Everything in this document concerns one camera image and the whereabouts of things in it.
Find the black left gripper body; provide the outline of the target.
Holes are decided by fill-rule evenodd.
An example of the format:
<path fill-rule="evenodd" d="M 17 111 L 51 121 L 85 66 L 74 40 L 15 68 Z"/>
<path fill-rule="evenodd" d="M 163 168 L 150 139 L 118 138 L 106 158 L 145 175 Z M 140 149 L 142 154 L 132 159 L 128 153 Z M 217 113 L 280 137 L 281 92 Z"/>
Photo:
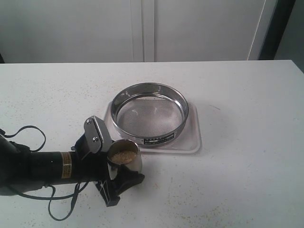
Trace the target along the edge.
<path fill-rule="evenodd" d="M 78 182 L 94 182 L 106 206 L 115 206 L 120 197 L 115 193 L 110 180 L 107 152 L 112 144 L 111 138 L 103 140 L 98 136 L 83 134 L 75 143 L 72 157 L 71 179 Z"/>

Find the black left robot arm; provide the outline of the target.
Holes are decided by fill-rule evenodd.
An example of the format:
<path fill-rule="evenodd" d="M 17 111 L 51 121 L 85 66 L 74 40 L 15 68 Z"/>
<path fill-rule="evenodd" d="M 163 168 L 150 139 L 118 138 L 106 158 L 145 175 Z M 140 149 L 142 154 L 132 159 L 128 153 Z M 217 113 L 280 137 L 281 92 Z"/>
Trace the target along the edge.
<path fill-rule="evenodd" d="M 71 152 L 32 152 L 29 147 L 0 138 L 0 194 L 20 195 L 42 187 L 92 182 L 106 206 L 115 206 L 120 194 L 142 183 L 144 175 L 118 166 L 111 179 L 106 152 L 89 151 L 82 135 Z"/>

